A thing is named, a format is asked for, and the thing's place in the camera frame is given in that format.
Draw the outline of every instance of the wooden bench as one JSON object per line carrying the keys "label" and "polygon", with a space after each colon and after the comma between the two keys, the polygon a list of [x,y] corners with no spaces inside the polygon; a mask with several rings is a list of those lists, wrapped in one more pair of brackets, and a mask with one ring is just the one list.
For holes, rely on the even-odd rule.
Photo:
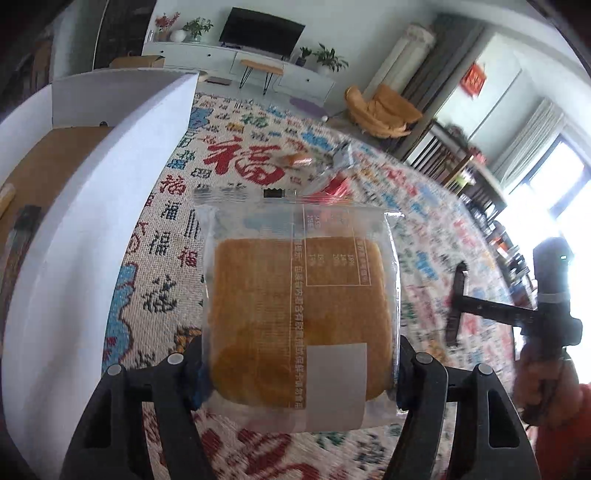
{"label": "wooden bench", "polygon": [[246,80],[253,70],[259,70],[260,72],[265,72],[267,74],[265,76],[265,86],[262,90],[263,95],[267,93],[267,89],[271,84],[273,75],[277,75],[279,77],[283,75],[283,68],[276,67],[274,65],[266,65],[264,63],[258,63],[252,60],[241,60],[240,63],[246,67],[246,70],[244,70],[244,75],[242,75],[242,80],[240,81],[240,88],[244,86]]}

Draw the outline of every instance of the tv stand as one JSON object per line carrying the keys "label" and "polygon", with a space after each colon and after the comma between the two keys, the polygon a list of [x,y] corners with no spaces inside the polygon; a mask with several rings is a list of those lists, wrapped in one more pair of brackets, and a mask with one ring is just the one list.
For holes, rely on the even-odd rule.
{"label": "tv stand", "polygon": [[[207,43],[149,42],[144,44],[142,55],[162,55],[164,68],[198,72],[205,70],[211,76],[221,77],[235,82],[245,73],[242,60],[278,67],[283,76],[276,78],[268,86],[275,92],[304,98],[320,106],[324,105],[335,82],[316,72],[298,67],[285,60],[265,55],[264,53],[237,49],[234,46]],[[265,86],[263,72],[252,72],[248,83]]]}

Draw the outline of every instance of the packaged bread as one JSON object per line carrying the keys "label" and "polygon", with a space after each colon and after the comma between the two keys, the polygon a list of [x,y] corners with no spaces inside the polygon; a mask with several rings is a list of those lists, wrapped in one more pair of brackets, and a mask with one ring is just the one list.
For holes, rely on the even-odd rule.
{"label": "packaged bread", "polygon": [[[206,407],[254,430],[316,430],[329,403],[343,411],[322,427],[391,422],[400,281],[388,220],[397,212],[296,197],[196,200]],[[342,361],[330,367],[335,355]]]}
{"label": "packaged bread", "polygon": [[308,167],[314,163],[314,157],[308,152],[298,152],[289,155],[283,155],[278,159],[282,167],[302,168]]}

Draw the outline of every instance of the cardboard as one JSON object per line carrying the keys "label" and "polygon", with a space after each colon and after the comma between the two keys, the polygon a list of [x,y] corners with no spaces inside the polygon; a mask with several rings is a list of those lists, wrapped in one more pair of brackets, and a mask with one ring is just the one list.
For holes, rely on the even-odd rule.
{"label": "cardboard", "polygon": [[72,174],[111,130],[110,127],[57,128],[39,140],[8,176],[7,183],[14,186],[17,194],[0,219],[2,248],[18,211],[25,205],[37,205],[45,213]]}
{"label": "cardboard", "polygon": [[164,57],[162,55],[118,57],[109,65],[110,69],[138,69],[143,67],[161,69],[164,67]]}

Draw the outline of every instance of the white vase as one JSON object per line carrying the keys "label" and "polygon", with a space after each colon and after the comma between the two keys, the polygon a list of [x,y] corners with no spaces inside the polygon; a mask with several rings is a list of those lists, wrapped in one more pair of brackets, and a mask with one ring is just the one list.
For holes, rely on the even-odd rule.
{"label": "white vase", "polygon": [[316,73],[318,73],[319,75],[322,75],[323,77],[329,77],[330,74],[332,73],[332,70],[327,67],[326,65],[322,65],[321,63],[318,64],[318,66],[316,67]]}
{"label": "white vase", "polygon": [[187,37],[187,32],[184,30],[175,30],[170,34],[170,41],[182,42]]}

